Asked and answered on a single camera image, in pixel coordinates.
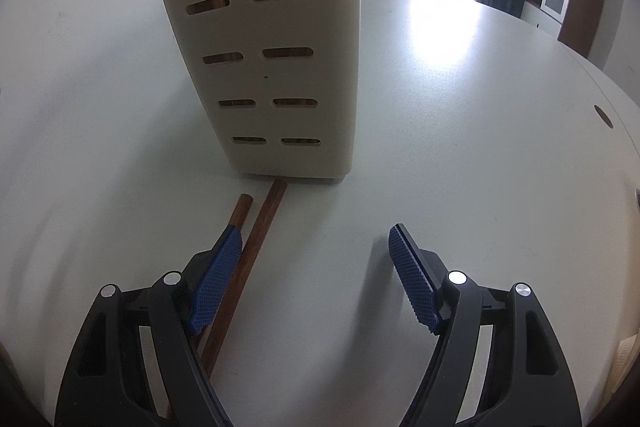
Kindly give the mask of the cream plastic utensil holder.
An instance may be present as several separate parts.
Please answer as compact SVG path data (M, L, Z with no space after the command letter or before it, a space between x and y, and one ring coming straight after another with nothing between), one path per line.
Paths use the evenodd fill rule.
M239 172L352 168L360 0L163 0L186 69Z

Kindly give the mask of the brown paper bag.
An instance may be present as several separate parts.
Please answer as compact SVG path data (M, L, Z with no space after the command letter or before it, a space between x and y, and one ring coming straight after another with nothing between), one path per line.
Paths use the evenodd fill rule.
M603 409L612 399L614 393L620 389L625 378L629 374L634 361L639 354L639 334L634 334L626 339L620 340L614 358L612 360L608 379L606 380L600 409Z

